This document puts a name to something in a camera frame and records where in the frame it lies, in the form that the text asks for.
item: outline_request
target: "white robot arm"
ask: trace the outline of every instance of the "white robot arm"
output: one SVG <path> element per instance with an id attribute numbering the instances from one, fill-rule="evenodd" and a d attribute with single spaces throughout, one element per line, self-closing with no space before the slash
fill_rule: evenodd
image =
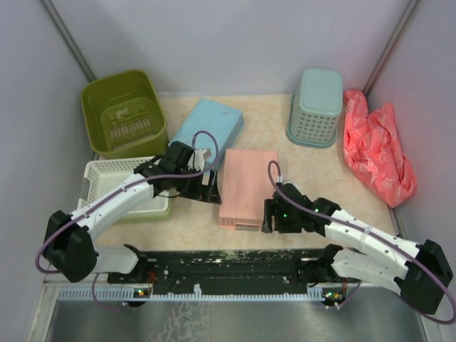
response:
<path id="1" fill-rule="evenodd" d="M 208 149 L 195 150 L 174 142 L 164 156 L 139 165 L 122 184 L 93 203 L 70 214 L 62 211 L 49 219 L 45 242 L 59 229 L 70 223 L 64 232 L 52 239 L 42 254 L 69 281 L 77 282 L 90 273 L 131 273 L 138 263 L 138 250 L 130 246 L 94 247 L 93 242 L 114 222 L 139 204 L 160 193 L 176 189 L 181 197 L 220 204 L 217 173 L 211 170 L 209 182 L 202 174 Z M 159 180 L 147 179 L 154 175 Z"/>
<path id="2" fill-rule="evenodd" d="M 410 258 L 425 265 L 448 287 L 453 273 L 440 245 L 430 240 L 418 244 L 382 232 L 327 199 L 312 202 L 291 183 L 276 183 L 275 187 L 273 199 L 264 203 L 263 232 L 305 230 L 352 248 L 329 244 L 318 260 L 302 265 L 300 273 L 306 282 L 359 279 L 395 292 L 420 312 L 436 312 L 444 292 Z"/>

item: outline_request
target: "cable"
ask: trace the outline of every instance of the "cable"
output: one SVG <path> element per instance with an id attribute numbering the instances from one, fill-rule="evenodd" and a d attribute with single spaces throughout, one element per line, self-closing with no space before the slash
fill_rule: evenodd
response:
<path id="1" fill-rule="evenodd" d="M 272 177 L 272 173 L 271 173 L 271 166 L 272 165 L 275 165 L 276 168 L 277 168 L 277 172 L 279 174 L 279 177 L 281 177 L 281 170 L 280 170 L 280 166 L 278 164 L 278 162 L 276 162 L 275 160 L 271 160 L 268 164 L 268 177 L 269 177 L 269 181 L 272 183 L 272 186 L 274 187 L 274 189 L 276 190 L 276 192 L 281 195 L 284 200 L 286 200 L 289 204 L 295 206 L 296 208 L 304 211 L 304 212 L 307 212 L 308 214 L 312 214 L 314 216 L 317 216 L 317 217 L 321 217 L 323 219 L 328 219 L 332 222 L 336 222 L 336 223 L 339 223 L 339 224 L 343 224 L 347 227 L 350 227 L 350 228 L 354 228 L 356 230 L 358 230 L 359 232 L 364 232 L 364 228 L 358 226 L 357 224 L 353 224 L 353 223 L 350 223 L 350 222 L 345 222 L 341 219 L 336 219 L 334 217 L 331 217 L 331 216 L 328 216 L 328 215 L 325 215 L 325 214 L 321 214 L 320 212 L 315 212 L 311 209 L 308 209 L 308 208 L 305 208 L 303 206 L 301 206 L 300 204 L 296 203 L 295 201 L 293 201 L 291 198 L 287 197 L 280 189 L 279 187 L 276 185 L 275 181 L 274 181 L 274 178 Z M 378 241 L 384 243 L 385 245 L 387 245 L 388 247 L 390 247 L 391 249 L 394 249 L 397 253 L 399 254 L 402 254 L 404 257 L 406 257 L 409 261 L 411 261 L 412 263 L 414 263 L 416 266 L 418 266 L 423 272 L 425 272 L 431 279 L 432 281 L 434 281 L 439 287 L 440 289 L 445 293 L 445 295 L 448 297 L 448 299 L 450 300 L 450 303 L 453 307 L 453 317 L 447 321 L 443 321 L 443 320 L 440 320 L 440 319 L 437 319 L 435 317 L 432 317 L 426 313 L 423 313 L 421 311 L 418 311 L 417 309 L 413 308 L 409 303 L 407 303 L 406 301 L 404 301 L 400 296 L 398 296 L 400 298 L 400 300 L 402 300 L 404 303 L 406 303 L 407 305 L 409 305 L 410 308 L 412 308 L 413 310 L 417 311 L 420 315 L 424 316 L 425 318 L 429 319 L 430 321 L 432 322 L 435 322 L 435 323 L 438 323 L 438 324 L 444 324 L 444 325 L 449 325 L 449 324 L 453 324 L 453 323 L 456 323 L 456 299 L 455 297 L 452 295 L 452 293 L 450 292 L 450 290 L 448 290 L 447 287 L 445 287 L 445 285 L 442 284 L 442 282 L 425 266 L 423 265 L 421 262 L 419 262 L 417 259 L 415 259 L 413 256 L 409 255 L 409 253 L 403 251 L 401 248 L 395 246 L 394 244 L 390 243 L 388 240 L 384 239 L 383 237 L 381 237 L 380 235 L 374 233 L 374 232 L 369 232 L 369 235 L 371 235 L 372 237 L 374 237 L 375 239 L 377 239 Z M 351 293 L 351 295 L 343 302 L 343 304 L 345 305 L 347 303 L 347 301 L 349 299 L 351 299 L 354 295 L 354 290 L 353 292 Z"/>
<path id="2" fill-rule="evenodd" d="M 150 277 L 147 280 L 147 287 L 149 288 L 149 296 L 152 295 L 152 288 L 155 286 L 155 273 L 149 272 Z"/>
<path id="3" fill-rule="evenodd" d="M 339 305 L 337 306 L 329 306 L 328 309 L 342 309 L 345 305 L 347 305 L 348 303 L 351 302 L 351 300 L 353 299 L 353 297 L 355 296 L 355 294 L 358 292 L 358 290 L 360 289 L 361 287 L 361 284 L 363 282 L 362 281 L 359 281 L 355 288 L 353 289 L 353 291 L 347 296 L 347 298 L 345 299 L 345 301 L 343 301 L 342 303 L 340 303 Z"/>
<path id="4" fill-rule="evenodd" d="M 348 283 L 347 283 L 347 278 L 343 279 L 343 286 L 342 286 L 342 293 L 343 295 L 347 294 L 347 288 L 348 288 Z"/>
<path id="5" fill-rule="evenodd" d="M 99 301 L 97 299 L 97 296 L 96 296 L 96 293 L 95 293 L 95 285 L 97 284 L 97 280 L 98 280 L 98 277 L 100 276 L 100 274 L 101 273 L 97 273 L 95 275 L 95 278 L 94 278 L 93 283 L 92 283 L 92 298 L 93 298 L 93 301 L 96 302 L 102 308 L 104 308 L 106 310 L 109 310 L 109 311 L 122 311 L 122 310 L 125 310 L 124 306 L 119 306 L 119 307 L 108 306 L 108 305 L 105 305 L 105 304 L 101 303 L 101 301 Z"/>
<path id="6" fill-rule="evenodd" d="M 167 179 L 170 179 L 170 178 L 171 179 L 185 179 L 185 178 L 199 177 L 200 175 L 203 175 L 207 171 L 211 170 L 212 167 L 216 165 L 216 163 L 218 162 L 218 159 L 219 159 L 219 145 L 217 144 L 217 141 L 215 140 L 215 137 L 211 133 L 207 132 L 206 130 L 199 130 L 198 132 L 195 133 L 195 135 L 193 135 L 193 139 L 192 139 L 192 147 L 193 148 L 195 148 L 195 143 L 196 143 L 197 136 L 200 135 L 200 134 L 205 134 L 205 135 L 209 136 L 209 138 L 212 139 L 212 142 L 214 143 L 214 147 L 215 147 L 215 158 L 214 158 L 212 163 L 207 168 L 205 168 L 205 169 L 203 169 L 203 170 L 201 170 L 199 172 L 189 174 L 189 175 L 154 175 L 154 176 L 146 177 L 146 178 L 143 178 L 141 180 L 137 180 L 137 181 L 131 182 L 130 184 L 127 184 L 126 186 L 124 186 L 124 189 L 125 190 L 130 189 L 131 187 L 134 187 L 134 186 L 136 186 L 138 184 L 141 184 L 141 183 L 144 183 L 144 182 L 148 182 L 150 180 L 161 180 L 161 179 L 165 179 L 165 178 L 167 178 Z M 99 203 L 93 205 L 89 210 L 87 210 L 87 212 L 85 214 L 86 215 L 92 214 L 94 211 L 96 211 L 98 208 L 103 206 L 106 202 L 111 201 L 112 198 L 116 197 L 121 192 L 124 192 L 124 190 L 123 189 L 118 189 L 117 191 L 114 191 L 112 194 L 110 194 L 109 196 L 107 196 L 103 200 L 99 201 Z M 43 254 L 44 250 L 49 246 L 49 244 L 58 235 L 60 235 L 65 230 L 67 230 L 73 224 L 81 221 L 82 218 L 84 218 L 84 217 L 85 216 L 82 214 L 82 215 L 76 217 L 75 219 L 72 219 L 70 222 L 66 223 L 61 228 L 57 229 L 57 231 L 55 231 L 43 243 L 43 245 L 39 248 L 39 250 L 38 250 L 38 252 L 36 253 L 36 256 L 35 256 L 35 267 L 36 267 L 36 269 L 38 269 L 38 271 L 40 271 L 41 273 L 44 273 L 44 274 L 57 274 L 57 273 L 59 273 L 57 270 L 51 271 L 51 270 L 47 270 L 47 269 L 44 269 L 43 267 L 41 267 L 41 265 L 40 265 L 41 255 Z"/>
<path id="7" fill-rule="evenodd" d="M 173 196 L 157 195 L 157 197 L 164 197 L 164 198 L 176 198 L 176 197 L 179 197 L 179 196 L 180 196 L 180 193 L 177 194 L 177 195 L 173 195 Z"/>

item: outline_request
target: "white plastic tray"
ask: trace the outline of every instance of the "white plastic tray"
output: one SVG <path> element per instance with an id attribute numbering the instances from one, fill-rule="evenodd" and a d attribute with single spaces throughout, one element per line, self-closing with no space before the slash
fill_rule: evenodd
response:
<path id="1" fill-rule="evenodd" d="M 84 183 L 78 209 L 92 203 L 122 183 L 133 170 L 142 162 L 152 157 L 95 160 L 85 167 Z M 166 197 L 156 197 L 147 203 L 139 205 L 128 212 L 119 222 L 166 219 L 170 215 L 170 200 Z"/>

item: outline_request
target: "pink container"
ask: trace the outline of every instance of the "pink container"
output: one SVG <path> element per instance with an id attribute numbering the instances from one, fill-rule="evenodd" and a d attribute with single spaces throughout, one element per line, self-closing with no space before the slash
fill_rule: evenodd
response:
<path id="1" fill-rule="evenodd" d="M 225 229 L 260 230 L 264 200 L 274 187 L 268 178 L 268 163 L 278 161 L 277 152 L 228 149 L 225 156 L 219 225 Z M 277 180 L 275 168 L 272 168 Z"/>

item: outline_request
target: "plastic bag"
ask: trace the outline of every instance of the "plastic bag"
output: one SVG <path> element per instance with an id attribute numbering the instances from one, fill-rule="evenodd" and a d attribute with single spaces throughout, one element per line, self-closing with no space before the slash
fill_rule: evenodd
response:
<path id="1" fill-rule="evenodd" d="M 345 164 L 390 207 L 398 206 L 415 193 L 417 180 L 400 146 L 393 105 L 386 103 L 369 115 L 360 90 L 347 90 L 343 100 Z"/>

